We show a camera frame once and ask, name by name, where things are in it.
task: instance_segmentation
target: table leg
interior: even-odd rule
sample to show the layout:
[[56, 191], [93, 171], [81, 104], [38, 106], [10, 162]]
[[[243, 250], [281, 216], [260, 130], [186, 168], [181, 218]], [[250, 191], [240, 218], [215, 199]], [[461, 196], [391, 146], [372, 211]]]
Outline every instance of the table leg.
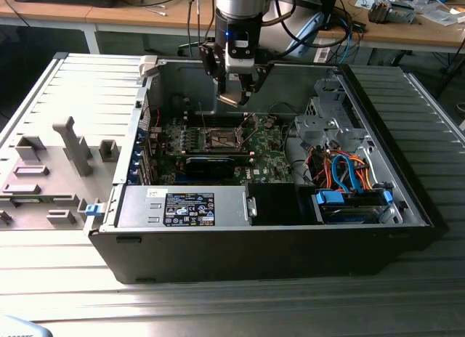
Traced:
[[87, 46], [89, 47], [89, 52], [91, 54], [100, 54], [99, 44], [97, 42], [97, 36], [95, 33], [97, 29], [92, 23], [87, 23], [81, 26], [82, 31], [86, 37]]

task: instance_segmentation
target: motherboard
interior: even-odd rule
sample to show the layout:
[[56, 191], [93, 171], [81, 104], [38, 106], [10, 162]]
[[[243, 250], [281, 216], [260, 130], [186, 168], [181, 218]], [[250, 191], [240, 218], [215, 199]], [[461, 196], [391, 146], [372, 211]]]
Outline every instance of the motherboard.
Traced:
[[275, 116], [185, 115], [150, 130], [155, 184], [292, 182]]

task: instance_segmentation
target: red cable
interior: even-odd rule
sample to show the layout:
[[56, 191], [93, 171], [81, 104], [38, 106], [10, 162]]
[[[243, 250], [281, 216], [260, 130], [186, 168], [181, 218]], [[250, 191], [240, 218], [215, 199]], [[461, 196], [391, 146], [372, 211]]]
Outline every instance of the red cable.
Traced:
[[158, 126], [158, 123], [160, 123], [160, 108], [157, 108], [157, 122], [155, 123], [155, 127]]

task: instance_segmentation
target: green motherboard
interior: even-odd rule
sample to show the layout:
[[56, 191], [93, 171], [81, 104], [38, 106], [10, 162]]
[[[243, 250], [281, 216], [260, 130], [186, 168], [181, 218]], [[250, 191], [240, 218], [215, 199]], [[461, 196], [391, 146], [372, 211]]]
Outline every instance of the green motherboard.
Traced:
[[234, 175], [218, 179], [218, 185], [242, 185], [247, 182], [292, 182], [291, 170], [282, 150], [282, 128], [270, 125], [270, 117], [255, 116], [240, 129], [202, 124], [188, 126], [173, 120], [158, 128], [157, 142], [152, 142], [156, 184], [212, 184], [211, 180], [185, 178], [185, 161], [192, 156], [229, 158], [235, 161]]

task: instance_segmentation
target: power supply label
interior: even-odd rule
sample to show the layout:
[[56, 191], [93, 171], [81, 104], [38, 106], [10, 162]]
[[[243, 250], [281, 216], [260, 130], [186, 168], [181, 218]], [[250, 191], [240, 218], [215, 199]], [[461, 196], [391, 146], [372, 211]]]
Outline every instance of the power supply label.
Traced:
[[214, 194], [167, 193], [163, 224], [167, 227], [214, 226]]

